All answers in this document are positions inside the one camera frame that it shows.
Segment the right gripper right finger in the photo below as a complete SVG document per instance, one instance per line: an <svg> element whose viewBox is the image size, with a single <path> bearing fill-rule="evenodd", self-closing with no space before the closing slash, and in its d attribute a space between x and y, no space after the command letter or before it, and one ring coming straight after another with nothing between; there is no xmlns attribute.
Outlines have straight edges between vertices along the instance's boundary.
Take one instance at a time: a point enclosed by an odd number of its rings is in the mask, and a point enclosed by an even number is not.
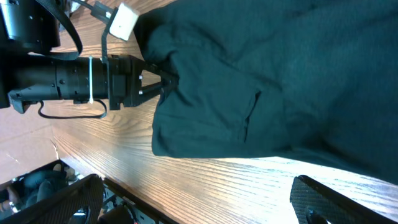
<svg viewBox="0 0 398 224"><path fill-rule="evenodd" d="M307 175L294 178L290 203L300 224L397 224Z"/></svg>

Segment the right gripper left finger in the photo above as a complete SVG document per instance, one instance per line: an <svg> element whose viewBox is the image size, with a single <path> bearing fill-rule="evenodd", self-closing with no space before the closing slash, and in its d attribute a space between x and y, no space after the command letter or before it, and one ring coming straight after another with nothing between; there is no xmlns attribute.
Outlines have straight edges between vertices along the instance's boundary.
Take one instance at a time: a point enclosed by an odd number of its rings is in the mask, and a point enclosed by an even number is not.
<svg viewBox="0 0 398 224"><path fill-rule="evenodd" d="M86 212L85 223L96 223L103 206L103 192L102 178L90 174L49 198L5 218L1 223L68 223L79 209Z"/></svg>

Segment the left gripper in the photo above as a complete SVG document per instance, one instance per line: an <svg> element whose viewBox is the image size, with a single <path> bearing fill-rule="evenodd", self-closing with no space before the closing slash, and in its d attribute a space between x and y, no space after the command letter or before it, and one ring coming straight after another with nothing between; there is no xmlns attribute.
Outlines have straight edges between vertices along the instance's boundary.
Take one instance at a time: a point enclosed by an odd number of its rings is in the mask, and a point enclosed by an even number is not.
<svg viewBox="0 0 398 224"><path fill-rule="evenodd" d="M160 77L160 82L141 88L143 72ZM166 89L178 87L179 77L161 70L156 65L145 64L132 55L110 55L108 57L108 100L110 110L138 106L140 101L148 101Z"/></svg>

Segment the black t-shirt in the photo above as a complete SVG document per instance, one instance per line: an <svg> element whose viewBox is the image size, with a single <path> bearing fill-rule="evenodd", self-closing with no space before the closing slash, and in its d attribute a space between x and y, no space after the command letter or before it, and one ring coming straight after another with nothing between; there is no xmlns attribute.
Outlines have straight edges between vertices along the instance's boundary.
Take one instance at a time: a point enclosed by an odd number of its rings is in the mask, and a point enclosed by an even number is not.
<svg viewBox="0 0 398 224"><path fill-rule="evenodd" d="M283 157L397 183L397 2L175 1L140 16L178 76L152 152Z"/></svg>

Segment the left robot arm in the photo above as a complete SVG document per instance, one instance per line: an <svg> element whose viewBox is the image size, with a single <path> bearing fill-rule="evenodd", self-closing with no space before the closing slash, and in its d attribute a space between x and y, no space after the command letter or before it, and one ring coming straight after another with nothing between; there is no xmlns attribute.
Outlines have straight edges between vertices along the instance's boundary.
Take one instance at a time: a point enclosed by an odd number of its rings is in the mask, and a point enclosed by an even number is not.
<svg viewBox="0 0 398 224"><path fill-rule="evenodd" d="M131 55L110 55L107 38L128 40L138 13L125 4L88 6L105 24L101 57L83 44L65 1L1 2L1 107L25 113L46 101L99 103L106 111L136 107L178 85L178 76Z"/></svg>

